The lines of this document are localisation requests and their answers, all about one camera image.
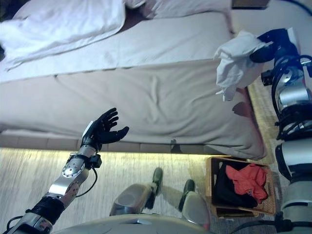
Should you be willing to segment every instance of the white bed sheet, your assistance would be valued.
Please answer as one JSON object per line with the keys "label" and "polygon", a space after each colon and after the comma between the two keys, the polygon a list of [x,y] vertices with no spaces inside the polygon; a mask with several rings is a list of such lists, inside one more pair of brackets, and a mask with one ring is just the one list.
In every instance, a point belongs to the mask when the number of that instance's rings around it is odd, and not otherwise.
{"label": "white bed sheet", "polygon": [[118,67],[211,59],[218,46],[231,39],[224,14],[207,12],[172,19],[141,21],[107,39],[6,71],[0,62],[0,82],[54,74]]}
{"label": "white bed sheet", "polygon": [[117,107],[114,130],[130,127],[123,142],[175,140],[259,159],[265,151],[244,90],[228,102],[215,95],[218,64],[207,59],[3,83],[0,126],[80,138],[91,120]]}

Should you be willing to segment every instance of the clothing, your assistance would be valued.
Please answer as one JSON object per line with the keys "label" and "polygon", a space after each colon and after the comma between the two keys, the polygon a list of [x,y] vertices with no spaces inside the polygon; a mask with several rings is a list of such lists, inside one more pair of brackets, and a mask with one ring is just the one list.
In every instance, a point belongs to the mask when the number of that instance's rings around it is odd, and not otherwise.
{"label": "clothing", "polygon": [[249,164],[241,170],[226,166],[226,175],[234,183],[234,190],[237,194],[249,194],[254,197],[258,203],[268,197],[263,186],[266,181],[266,172],[255,164]]}
{"label": "clothing", "polygon": [[239,195],[234,192],[234,184],[225,173],[226,166],[227,163],[224,162],[218,172],[212,202],[245,208],[256,207],[258,203],[252,196],[248,194]]}
{"label": "clothing", "polygon": [[222,88],[223,101],[231,101],[236,88],[244,88],[251,84],[262,72],[263,63],[250,60],[256,50],[266,44],[253,34],[240,31],[236,38],[221,45],[214,54],[215,59],[221,59],[216,70],[216,84]]}

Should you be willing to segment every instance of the black cable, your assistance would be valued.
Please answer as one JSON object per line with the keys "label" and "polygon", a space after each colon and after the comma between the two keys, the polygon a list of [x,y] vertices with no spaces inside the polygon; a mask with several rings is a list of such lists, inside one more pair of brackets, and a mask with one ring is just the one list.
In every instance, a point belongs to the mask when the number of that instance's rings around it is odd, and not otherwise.
{"label": "black cable", "polygon": [[269,220],[256,220],[256,221],[250,221],[247,223],[244,223],[237,228],[235,228],[233,231],[230,232],[230,234],[236,233],[237,231],[243,229],[243,228],[248,228],[252,226],[258,226],[258,225],[270,225],[270,226],[275,226],[276,222],[275,221],[269,221]]}
{"label": "black cable", "polygon": [[96,172],[96,170],[94,169],[93,166],[91,166],[91,168],[92,168],[92,170],[94,171],[94,174],[96,175],[96,179],[94,180],[92,186],[91,186],[87,191],[85,191],[84,193],[82,193],[82,194],[80,194],[80,195],[77,195],[76,197],[80,197],[80,196],[85,195],[85,194],[86,194],[87,192],[89,192],[89,191],[93,188],[93,186],[96,184],[96,182],[97,182],[97,180],[98,180],[98,174],[97,174],[97,172]]}
{"label": "black cable", "polygon": [[299,7],[301,7],[302,9],[304,9],[310,16],[312,16],[312,11],[306,6],[304,5],[303,3],[300,3],[298,1],[295,1],[295,0],[282,0],[282,1],[287,1],[287,2],[290,2],[290,3],[293,3]]}
{"label": "black cable", "polygon": [[20,219],[20,218],[23,218],[23,216],[16,216],[16,217],[14,217],[14,218],[11,218],[11,219],[8,221],[8,223],[6,224],[6,231],[5,231],[3,234],[8,233],[8,232],[11,230],[10,224],[11,224],[12,221],[14,221],[14,220],[16,220],[16,219]]}
{"label": "black cable", "polygon": [[292,126],[290,126],[285,132],[282,132],[281,137],[284,139],[288,136],[288,133],[293,130],[296,126],[299,127],[299,123],[301,123],[300,121],[297,121],[296,123],[294,123]]}

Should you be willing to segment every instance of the robot leg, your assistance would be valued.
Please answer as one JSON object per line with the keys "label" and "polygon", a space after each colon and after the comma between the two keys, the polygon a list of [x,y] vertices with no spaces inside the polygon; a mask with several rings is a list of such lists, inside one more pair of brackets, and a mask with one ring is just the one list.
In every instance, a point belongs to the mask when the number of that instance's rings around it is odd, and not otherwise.
{"label": "robot leg", "polygon": [[145,207],[152,209],[160,191],[162,174],[162,169],[156,168],[151,184],[133,184],[124,190],[114,201],[110,216],[140,214]]}
{"label": "robot leg", "polygon": [[195,193],[195,183],[189,179],[184,186],[184,193],[180,200],[179,210],[182,211],[182,219],[197,224],[208,230],[210,215],[206,201]]}

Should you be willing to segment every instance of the white cloth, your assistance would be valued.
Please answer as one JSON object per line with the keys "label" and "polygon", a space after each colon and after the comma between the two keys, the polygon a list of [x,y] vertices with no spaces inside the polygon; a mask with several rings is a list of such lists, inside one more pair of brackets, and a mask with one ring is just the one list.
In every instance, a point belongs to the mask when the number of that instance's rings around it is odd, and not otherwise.
{"label": "white cloth", "polygon": [[231,0],[146,0],[141,11],[149,19],[183,17],[206,11],[230,15],[231,6]]}
{"label": "white cloth", "polygon": [[7,68],[107,38],[125,18],[123,0],[31,0],[0,23]]}
{"label": "white cloth", "polygon": [[254,63],[249,55],[266,44],[253,34],[240,31],[236,38],[221,45],[215,59],[221,59],[216,70],[216,84],[221,87],[223,101],[231,101],[236,88],[244,88],[251,84],[262,72],[263,63]]}

